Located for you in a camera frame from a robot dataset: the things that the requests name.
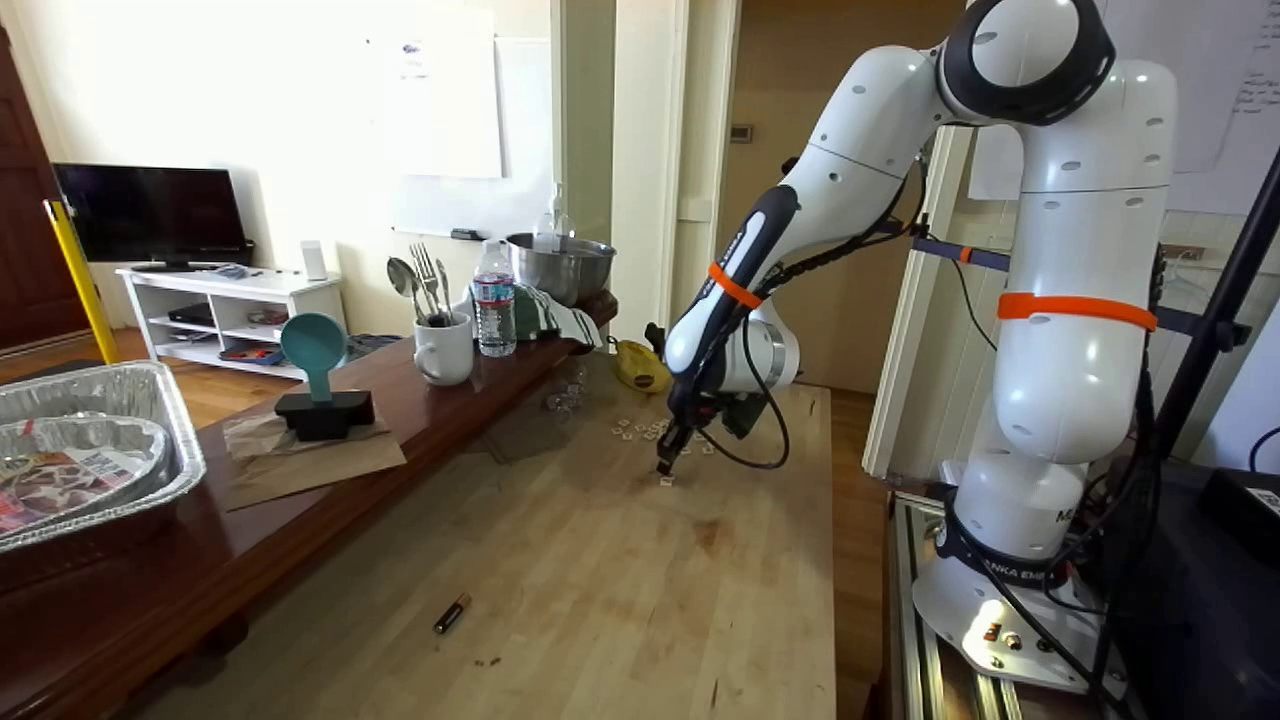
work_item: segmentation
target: door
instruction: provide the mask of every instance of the door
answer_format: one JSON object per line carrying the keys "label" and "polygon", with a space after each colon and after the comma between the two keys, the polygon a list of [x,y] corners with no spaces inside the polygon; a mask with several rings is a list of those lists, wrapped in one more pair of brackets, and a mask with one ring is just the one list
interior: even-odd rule
{"label": "door", "polygon": [[38,201],[55,179],[0,29],[0,346],[85,326]]}
{"label": "door", "polygon": [[[808,139],[844,67],[873,43],[936,43],[957,0],[742,0],[725,157],[720,238],[727,245],[779,165]],[[914,179],[896,215],[910,215]],[[802,383],[876,393],[906,238],[826,264],[775,293],[800,335]]]}

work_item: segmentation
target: wooden floor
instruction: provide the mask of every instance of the wooden floor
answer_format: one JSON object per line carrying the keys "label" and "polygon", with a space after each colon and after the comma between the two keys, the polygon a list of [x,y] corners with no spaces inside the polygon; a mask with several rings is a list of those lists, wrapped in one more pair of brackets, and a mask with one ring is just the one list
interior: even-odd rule
{"label": "wooden floor", "polygon": [[[134,330],[117,330],[119,361],[145,354]],[[90,365],[94,346],[85,335],[45,340],[26,346],[0,346],[0,383]],[[239,409],[289,393],[289,378],[243,376],[223,369],[173,365],[188,399],[191,423],[204,426]],[[873,421],[873,399],[833,395],[833,568],[835,568],[835,709],[856,720],[879,680],[883,659],[883,521],[889,492],[861,471],[861,453]]]}

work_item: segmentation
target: bottle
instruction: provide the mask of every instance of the bottle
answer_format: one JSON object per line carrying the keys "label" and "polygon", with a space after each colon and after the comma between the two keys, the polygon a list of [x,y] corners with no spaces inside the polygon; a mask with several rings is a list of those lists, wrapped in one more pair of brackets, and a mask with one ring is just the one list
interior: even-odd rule
{"label": "bottle", "polygon": [[530,232],[530,250],[554,254],[564,237],[567,237],[564,182],[552,182],[542,219]]}
{"label": "bottle", "polygon": [[510,247],[504,238],[482,245],[481,277],[472,281],[472,314],[481,354],[516,350],[516,281]]}

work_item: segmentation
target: white cabinet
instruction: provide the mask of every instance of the white cabinet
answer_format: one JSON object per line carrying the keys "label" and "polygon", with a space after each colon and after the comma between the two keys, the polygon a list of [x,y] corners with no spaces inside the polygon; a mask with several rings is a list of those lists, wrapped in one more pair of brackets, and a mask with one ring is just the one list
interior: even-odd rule
{"label": "white cabinet", "polygon": [[302,281],[298,271],[251,266],[230,281],[218,271],[119,266],[119,281],[153,361],[176,354],[302,378],[280,350],[289,314],[318,311],[349,326],[341,277]]}

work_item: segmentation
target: white shelf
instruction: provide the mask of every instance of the white shelf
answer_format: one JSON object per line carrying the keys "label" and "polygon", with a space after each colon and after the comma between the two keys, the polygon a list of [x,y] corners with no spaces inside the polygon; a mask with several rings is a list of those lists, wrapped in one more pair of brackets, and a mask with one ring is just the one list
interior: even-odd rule
{"label": "white shelf", "polygon": [[215,335],[210,323],[184,323],[184,320],[166,320],[166,314],[149,314],[149,326],[176,326],[176,330]]}
{"label": "white shelf", "polygon": [[280,342],[280,326],[284,323],[237,323],[237,326],[223,326],[223,335],[251,340],[251,342]]}
{"label": "white shelf", "polygon": [[[215,365],[230,373],[289,376],[302,378],[293,365],[246,365],[223,361],[237,342],[259,342],[280,350],[280,330],[289,314],[316,311],[345,323],[341,281],[302,281],[293,271],[256,271],[243,281],[228,281],[215,271],[130,271],[119,266],[126,288],[130,314],[139,314],[139,330],[154,361],[188,361]],[[173,320],[181,308],[206,308],[210,323]]]}

